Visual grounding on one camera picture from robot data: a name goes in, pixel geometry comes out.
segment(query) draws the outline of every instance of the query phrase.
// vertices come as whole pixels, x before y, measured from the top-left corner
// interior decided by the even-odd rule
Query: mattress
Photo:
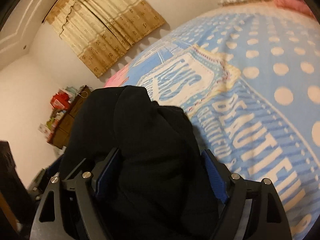
[[[241,5],[180,26],[106,86],[143,86],[159,104],[182,107],[200,150],[245,179],[272,180],[299,240],[320,214],[319,62],[318,22]]]

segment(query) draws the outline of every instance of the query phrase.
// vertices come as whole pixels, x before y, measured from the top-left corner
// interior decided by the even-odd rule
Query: white polka dot
[[[286,87],[277,88],[274,96],[277,103],[283,106],[287,106],[293,101],[293,94],[290,89]]]
[[[301,62],[300,67],[301,67],[302,71],[307,73],[307,74],[311,74],[315,70],[313,68],[313,65],[311,63],[308,63],[308,62]]]
[[[271,49],[271,53],[275,56],[282,55],[284,53],[284,50],[281,47],[273,47]]]
[[[233,38],[234,40],[239,38],[239,36],[240,36],[239,34],[233,34],[233,33],[230,34],[230,37]]]
[[[242,28],[239,27],[239,26],[234,26],[235,30],[238,31],[238,32],[241,32],[242,31]]]
[[[256,50],[247,50],[245,56],[246,56],[247,58],[254,58],[254,57],[259,56],[259,52],[256,51]]]
[[[306,51],[303,48],[294,48],[294,52],[297,53],[298,55],[305,55]]]
[[[215,47],[213,50],[211,50],[211,53],[217,53],[218,49],[219,49],[219,47]]]
[[[258,42],[259,42],[258,39],[250,39],[247,41],[248,45],[257,44]]]
[[[201,48],[206,48],[208,46],[209,46],[209,43],[205,43],[205,44],[201,45]]]
[[[257,67],[245,67],[242,73],[246,78],[254,79],[259,75],[259,69]]]
[[[273,65],[273,71],[278,75],[278,76],[284,76],[287,74],[289,71],[289,68],[286,64],[284,63],[276,63]]]
[[[272,37],[269,38],[269,41],[279,42],[280,39],[278,37],[276,37],[276,36],[272,36]]]
[[[233,54],[226,54],[226,61],[230,61],[233,59]]]
[[[237,47],[237,44],[235,42],[226,42],[226,45],[228,46],[229,49],[235,49]]]
[[[293,41],[293,42],[298,42],[298,41],[299,41],[299,39],[296,38],[296,37],[290,37],[289,40],[290,40],[290,41]]]
[[[316,44],[313,41],[308,41],[311,46],[315,46]]]
[[[320,88],[318,86],[308,87],[308,97],[312,102],[319,105],[320,104]]]
[[[312,139],[314,143],[320,147],[320,122],[317,121],[315,124],[312,126]]]

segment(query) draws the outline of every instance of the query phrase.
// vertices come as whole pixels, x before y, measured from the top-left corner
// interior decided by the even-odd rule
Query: bed
[[[143,86],[159,104],[183,108],[200,150],[243,178],[273,181],[300,240],[320,214],[319,60],[316,20],[267,3],[238,5],[180,26],[106,87]]]

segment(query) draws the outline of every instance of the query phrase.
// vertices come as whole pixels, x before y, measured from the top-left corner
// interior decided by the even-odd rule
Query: ceiling molding
[[[43,18],[57,0],[20,0],[0,31],[0,69],[27,54]]]

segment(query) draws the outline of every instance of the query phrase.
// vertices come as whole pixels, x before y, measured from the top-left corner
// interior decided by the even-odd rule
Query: beige curtain
[[[144,0],[58,0],[46,21],[96,77],[165,22]]]

